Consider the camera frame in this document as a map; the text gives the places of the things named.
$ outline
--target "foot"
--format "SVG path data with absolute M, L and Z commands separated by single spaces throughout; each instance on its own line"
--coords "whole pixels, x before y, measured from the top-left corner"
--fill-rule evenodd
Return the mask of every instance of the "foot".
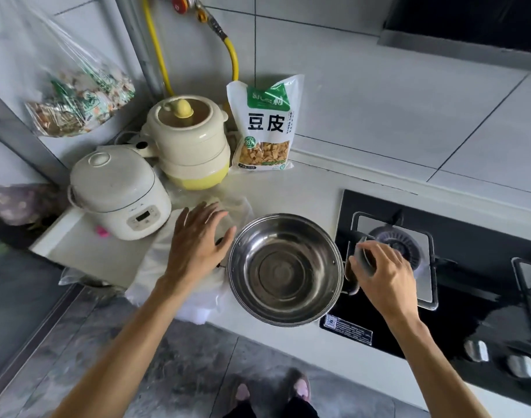
M 236 388 L 236 392 L 234 393 L 233 399 L 231 401 L 231 410 L 236 408 L 239 403 L 249 400 L 250 391 L 248 390 L 248 386 L 242 383 Z
M 299 397 L 304 401 L 310 403 L 312 398 L 312 392 L 310 390 L 310 381 L 305 374 L 301 374 L 296 383 L 293 386 L 293 396 Z

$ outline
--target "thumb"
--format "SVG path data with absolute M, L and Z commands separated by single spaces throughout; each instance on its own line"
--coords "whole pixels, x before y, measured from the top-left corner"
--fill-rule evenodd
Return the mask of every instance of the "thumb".
M 221 256 L 221 258 L 224 258 L 225 255 L 227 255 L 228 248 L 230 248 L 230 246 L 232 245 L 235 234 L 236 226 L 232 226 L 227 230 L 220 244 L 217 245 L 217 252 Z
M 354 258 L 353 255 L 351 255 L 348 258 L 348 262 L 351 264 L 351 270 L 356 276 L 356 279 L 359 281 L 359 285 L 361 287 L 367 286 L 368 283 L 370 283 L 370 279 L 366 276 L 366 273 L 364 272 L 364 269 L 359 264 L 359 262 Z

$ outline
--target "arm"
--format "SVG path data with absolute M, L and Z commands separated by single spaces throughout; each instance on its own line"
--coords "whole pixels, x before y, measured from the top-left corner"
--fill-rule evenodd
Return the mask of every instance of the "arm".
M 176 311 L 197 283 L 226 255 L 236 228 L 215 246 L 215 229 L 226 211 L 216 204 L 186 208 L 174 228 L 167 270 L 147 301 L 82 377 L 52 418 L 119 418 L 139 383 Z
M 408 261 L 388 245 L 376 241 L 359 246 L 372 252 L 376 272 L 369 278 L 356 259 L 349 257 L 352 270 L 401 346 L 431 416 L 490 418 L 435 344 L 428 327 L 420 321 L 416 281 Z

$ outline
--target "rice cooker control panel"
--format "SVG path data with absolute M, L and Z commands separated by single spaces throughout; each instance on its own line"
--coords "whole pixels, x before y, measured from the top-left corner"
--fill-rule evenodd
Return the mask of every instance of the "rice cooker control panel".
M 135 216 L 128 218 L 127 223 L 134 231 L 145 230 L 155 223 L 160 216 L 161 213 L 158 208 L 151 205 L 139 213 L 136 212 Z

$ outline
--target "gas stove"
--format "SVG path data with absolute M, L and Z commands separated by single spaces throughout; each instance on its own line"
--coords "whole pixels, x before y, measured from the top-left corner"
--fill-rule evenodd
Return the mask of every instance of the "gas stove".
M 531 405 L 531 241 L 346 190 L 344 260 L 364 234 L 411 262 L 420 318 L 461 377 Z M 404 358 L 361 290 L 341 294 L 320 327 Z

